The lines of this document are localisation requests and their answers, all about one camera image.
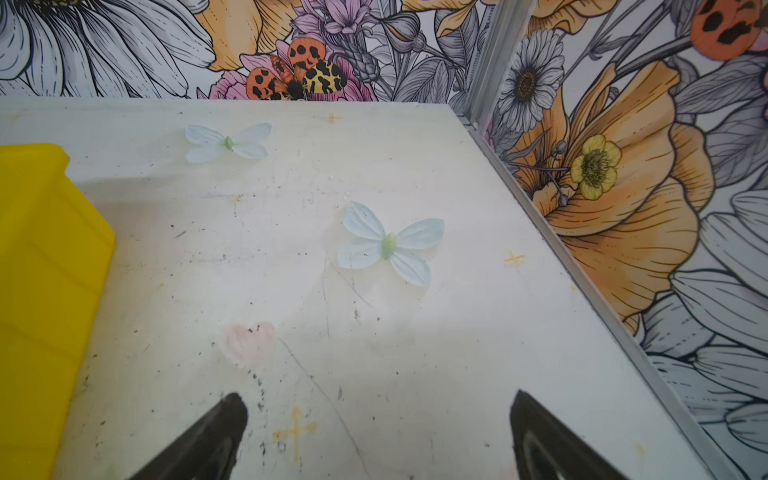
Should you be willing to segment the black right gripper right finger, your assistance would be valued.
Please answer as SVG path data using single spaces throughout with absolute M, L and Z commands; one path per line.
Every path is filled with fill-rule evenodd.
M 509 421 L 522 480 L 620 480 L 625 476 L 530 393 L 516 393 Z

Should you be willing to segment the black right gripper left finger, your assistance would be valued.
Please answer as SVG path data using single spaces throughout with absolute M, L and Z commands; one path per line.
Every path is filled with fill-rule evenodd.
M 229 479 L 247 421 L 241 396 L 226 395 L 130 480 Z

